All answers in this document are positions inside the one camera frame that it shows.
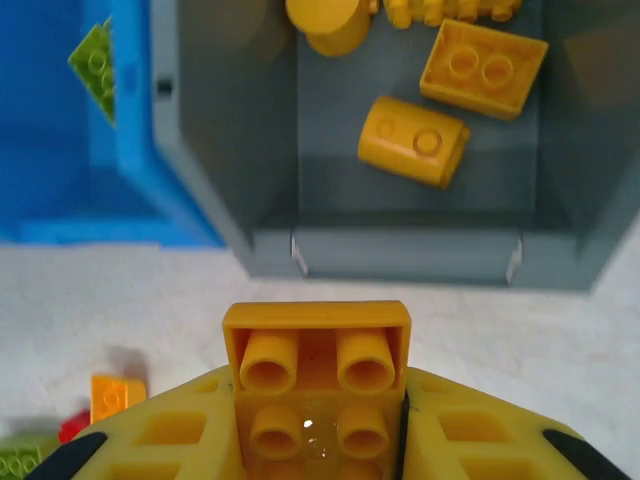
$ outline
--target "gray bin floor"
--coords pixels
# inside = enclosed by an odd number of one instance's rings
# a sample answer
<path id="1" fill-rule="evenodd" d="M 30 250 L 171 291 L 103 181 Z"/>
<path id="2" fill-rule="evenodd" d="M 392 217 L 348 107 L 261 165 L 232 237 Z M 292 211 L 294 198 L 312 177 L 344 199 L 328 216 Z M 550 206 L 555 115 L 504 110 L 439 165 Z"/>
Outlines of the gray bin floor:
<path id="1" fill-rule="evenodd" d="M 492 28 L 541 38 L 542 6 L 525 1 L 507 24 Z M 512 123 L 433 102 L 418 82 L 437 28 L 393 29 L 374 17 L 364 45 L 342 58 L 325 58 L 298 36 L 298 147 L 303 214 L 495 212 L 532 213 L 540 89 L 536 82 L 522 116 Z M 464 159 L 446 191 L 361 163 L 358 140 L 366 115 L 381 95 L 443 113 L 471 128 Z"/>

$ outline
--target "gray storage bin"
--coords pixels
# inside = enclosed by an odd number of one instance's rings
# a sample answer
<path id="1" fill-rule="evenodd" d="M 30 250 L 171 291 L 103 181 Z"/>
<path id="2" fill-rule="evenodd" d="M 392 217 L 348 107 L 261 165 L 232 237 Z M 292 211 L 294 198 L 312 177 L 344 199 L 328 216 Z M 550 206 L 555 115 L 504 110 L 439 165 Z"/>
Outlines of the gray storage bin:
<path id="1" fill-rule="evenodd" d="M 484 23 L 551 45 L 513 123 L 420 96 L 438 29 L 398 31 L 381 12 L 331 59 L 283 4 L 152 9 L 156 140 L 252 275 L 592 285 L 640 207 L 637 0 L 524 0 L 513 21 Z M 471 128 L 448 190 L 358 161 L 381 95 Z"/>

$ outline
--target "blue storage bin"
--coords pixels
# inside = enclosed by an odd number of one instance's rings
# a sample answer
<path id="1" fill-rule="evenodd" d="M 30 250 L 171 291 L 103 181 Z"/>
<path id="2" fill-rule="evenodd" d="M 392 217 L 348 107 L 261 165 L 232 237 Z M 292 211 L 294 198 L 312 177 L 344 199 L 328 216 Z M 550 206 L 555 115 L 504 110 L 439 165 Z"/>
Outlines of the blue storage bin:
<path id="1" fill-rule="evenodd" d="M 154 144 L 149 1 L 2 7 L 0 242 L 220 246 Z M 110 15 L 115 129 L 67 64 Z"/>

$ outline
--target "plastic container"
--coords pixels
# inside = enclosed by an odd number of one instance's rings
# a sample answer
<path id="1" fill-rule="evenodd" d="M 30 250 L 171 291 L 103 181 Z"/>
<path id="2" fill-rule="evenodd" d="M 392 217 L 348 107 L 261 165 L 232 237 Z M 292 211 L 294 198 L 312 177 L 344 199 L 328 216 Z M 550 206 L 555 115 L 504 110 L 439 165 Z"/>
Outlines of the plastic container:
<path id="1" fill-rule="evenodd" d="M 512 123 L 421 96 L 438 28 L 399 31 L 381 12 L 358 49 L 327 58 L 289 27 L 265 58 L 283 2 L 249 3 L 250 25 L 219 11 L 236 2 L 152 0 L 152 41 L 159 145 L 250 273 L 593 284 L 640 208 L 640 3 L 526 0 L 509 22 L 479 19 L 550 44 Z M 380 96 L 471 130 L 447 190 L 358 161 Z"/>
<path id="2" fill-rule="evenodd" d="M 109 16 L 115 130 L 67 64 Z M 6 2 L 0 40 L 0 242 L 221 245 L 154 145 L 148 1 Z"/>

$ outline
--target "green lego brick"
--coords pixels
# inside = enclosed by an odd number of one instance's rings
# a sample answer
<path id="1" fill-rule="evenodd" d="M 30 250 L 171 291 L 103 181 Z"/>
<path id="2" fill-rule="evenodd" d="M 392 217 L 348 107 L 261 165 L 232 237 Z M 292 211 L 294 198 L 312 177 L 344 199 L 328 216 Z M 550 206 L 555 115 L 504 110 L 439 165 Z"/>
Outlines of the green lego brick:
<path id="1" fill-rule="evenodd" d="M 115 121 L 114 78 L 111 49 L 111 19 L 94 26 L 69 57 L 69 65 L 91 92 L 113 125 Z"/>
<path id="2" fill-rule="evenodd" d="M 0 440 L 0 480 L 26 477 L 59 445 L 55 435 L 19 435 Z"/>

